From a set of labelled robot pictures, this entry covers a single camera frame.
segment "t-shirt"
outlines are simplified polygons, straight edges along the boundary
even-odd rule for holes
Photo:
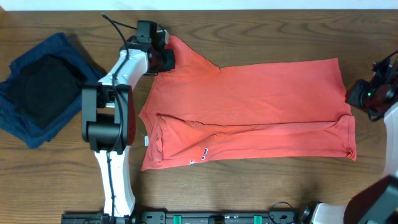
[[[219,68],[171,36],[176,65],[154,78],[140,113],[142,170],[220,159],[356,159],[355,120],[337,58]]]

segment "dark blue garment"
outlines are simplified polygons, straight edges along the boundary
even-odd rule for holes
[[[31,149],[39,147],[44,141],[50,141],[81,110],[81,94],[70,106],[55,118],[45,129],[34,125],[27,116],[15,112],[16,106],[7,97],[6,90],[10,81],[17,77],[21,68],[40,59],[45,54],[62,58],[86,77],[88,82],[95,82],[103,77],[97,69],[86,63],[68,41],[64,33],[54,34],[10,65],[9,78],[0,83],[0,128],[23,140]]]

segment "wooden table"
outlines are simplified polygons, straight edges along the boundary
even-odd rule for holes
[[[118,11],[127,24],[163,24],[216,65],[295,62],[338,57],[343,81],[370,80],[371,64],[398,46],[397,11]],[[79,40],[107,71],[121,39],[100,12],[7,12],[0,15],[0,81],[18,56],[56,32]],[[125,35],[134,32],[122,28]],[[137,113],[152,84],[134,89]],[[347,203],[377,181],[384,167],[386,131],[353,109],[358,159],[277,158],[207,162],[140,172],[145,127],[137,122],[129,158],[139,205],[176,210],[263,210],[276,201],[300,206],[318,199]],[[60,223],[65,211],[98,211],[104,205],[100,169],[81,138],[81,114],[51,142],[30,150],[0,130],[0,222]]]

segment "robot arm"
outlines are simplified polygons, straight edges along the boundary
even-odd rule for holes
[[[397,223],[391,216],[398,207],[398,58],[375,63],[372,80],[358,80],[347,102],[368,114],[371,121],[384,118],[387,128],[386,164],[383,178],[351,199],[347,205],[320,203],[313,224]]]
[[[127,40],[112,70],[82,91],[83,139],[95,151],[101,168],[105,194],[102,218],[108,217],[110,222],[130,217],[136,201],[128,166],[129,146],[136,131],[132,89],[144,74],[174,68],[174,53],[165,49],[168,41],[167,31],[157,31],[156,23],[138,21],[137,36]],[[98,108],[114,108],[114,114],[98,113]]]

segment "wire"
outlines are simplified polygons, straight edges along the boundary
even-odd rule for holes
[[[111,152],[116,149],[117,145],[119,144],[119,142],[120,142],[120,140],[122,138],[122,132],[123,132],[123,111],[122,111],[121,101],[120,101],[120,98],[119,98],[118,89],[116,88],[116,80],[118,79],[118,73],[120,72],[120,70],[123,68],[124,64],[130,58],[129,49],[127,47],[126,39],[124,38],[123,34],[119,30],[119,28],[116,26],[116,24],[119,24],[119,25],[122,25],[122,26],[126,26],[126,27],[129,27],[129,28],[132,28],[132,29],[134,29],[134,27],[130,27],[130,26],[127,26],[127,25],[122,24],[120,22],[113,21],[103,12],[101,13],[101,16],[104,17],[106,20],[108,20],[113,25],[113,27],[117,30],[117,32],[119,33],[120,37],[123,40],[124,48],[126,49],[126,57],[124,58],[122,63],[119,65],[119,67],[116,69],[116,71],[112,74],[112,86],[113,86],[113,90],[114,90],[114,93],[115,93],[115,99],[116,99],[115,103],[118,104],[119,116],[120,116],[120,126],[119,126],[118,136],[117,136],[116,141],[113,144],[113,146],[106,153],[106,162],[108,164],[109,186],[110,186],[111,198],[112,198],[112,212],[111,212],[111,218],[109,220],[112,223],[114,221],[114,209],[115,209],[115,206],[114,206],[115,201],[114,201],[114,199],[115,199],[115,195],[114,195],[113,181],[112,181],[112,172],[111,172]]]
[[[111,198],[112,198],[112,215],[109,222],[112,223],[114,219],[114,191],[113,191],[113,181],[112,181],[112,172],[111,172],[111,153],[106,153],[106,163],[108,164],[108,176],[109,176],[109,187],[111,188]]]
[[[381,60],[381,62],[388,60],[389,58],[391,58],[392,56],[394,56],[394,54],[398,54],[398,50],[396,50],[395,52],[391,53],[390,55],[388,55],[385,59]]]
[[[122,32],[120,32],[120,30],[119,30],[119,28],[117,27],[117,25],[115,24],[115,22],[114,22],[112,19],[110,19],[105,13],[101,12],[101,16],[104,17],[106,20],[108,20],[108,21],[113,25],[113,27],[117,30],[117,32],[119,33],[120,37],[121,37],[122,40],[123,40],[124,47],[126,48],[126,51],[127,51],[127,58],[129,58],[129,51],[128,51],[128,48],[127,48],[127,42],[126,42],[126,40],[125,40],[125,38],[124,38]]]
[[[160,25],[160,24],[157,24],[161,29],[162,29],[162,31],[164,32],[164,28],[163,28],[163,26],[162,25]]]
[[[290,205],[289,203],[287,203],[287,202],[277,202],[277,203],[275,203],[273,206],[271,206],[271,208],[269,209],[269,212],[268,212],[268,217],[269,217],[269,220],[271,220],[271,222],[272,222],[273,224],[280,224],[280,223],[276,223],[276,222],[274,221],[274,216],[271,215],[271,212],[272,212],[272,209],[274,209],[277,205],[281,205],[281,204],[285,204],[285,205],[288,205],[290,208],[293,208],[293,206],[291,206],[291,205]],[[288,223],[288,224],[293,224],[293,223],[295,223],[296,217],[297,217],[297,214],[294,215],[293,221],[290,222],[290,223]]]
[[[130,29],[135,29],[135,30],[137,30],[137,28],[135,28],[135,27],[132,27],[132,26],[129,26],[129,25],[123,24],[123,23],[121,23],[121,22],[118,22],[118,21],[114,21],[114,20],[112,20],[112,22],[116,23],[117,25],[121,25],[121,26],[124,26],[124,27],[130,28]]]

